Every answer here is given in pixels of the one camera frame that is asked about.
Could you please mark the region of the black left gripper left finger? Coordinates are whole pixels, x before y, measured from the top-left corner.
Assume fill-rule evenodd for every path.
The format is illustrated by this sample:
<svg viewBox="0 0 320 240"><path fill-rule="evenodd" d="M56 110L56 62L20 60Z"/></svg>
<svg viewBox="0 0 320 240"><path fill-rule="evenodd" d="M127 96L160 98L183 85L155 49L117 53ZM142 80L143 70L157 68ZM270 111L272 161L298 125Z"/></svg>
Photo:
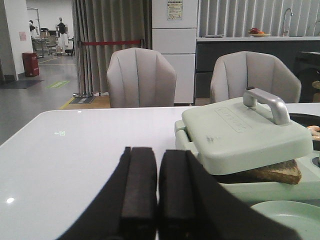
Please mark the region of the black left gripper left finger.
<svg viewBox="0 0 320 240"><path fill-rule="evenodd" d="M153 240L157 164L150 147L126 147L109 180L61 240Z"/></svg>

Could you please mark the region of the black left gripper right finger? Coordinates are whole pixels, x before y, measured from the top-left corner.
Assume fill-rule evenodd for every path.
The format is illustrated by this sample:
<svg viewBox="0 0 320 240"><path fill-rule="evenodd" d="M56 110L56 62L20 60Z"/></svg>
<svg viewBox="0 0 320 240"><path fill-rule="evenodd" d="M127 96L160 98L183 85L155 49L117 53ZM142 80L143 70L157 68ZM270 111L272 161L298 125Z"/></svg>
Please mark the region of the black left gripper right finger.
<svg viewBox="0 0 320 240"><path fill-rule="evenodd" d="M190 151L167 150L159 173L161 240L297 240L225 190Z"/></svg>

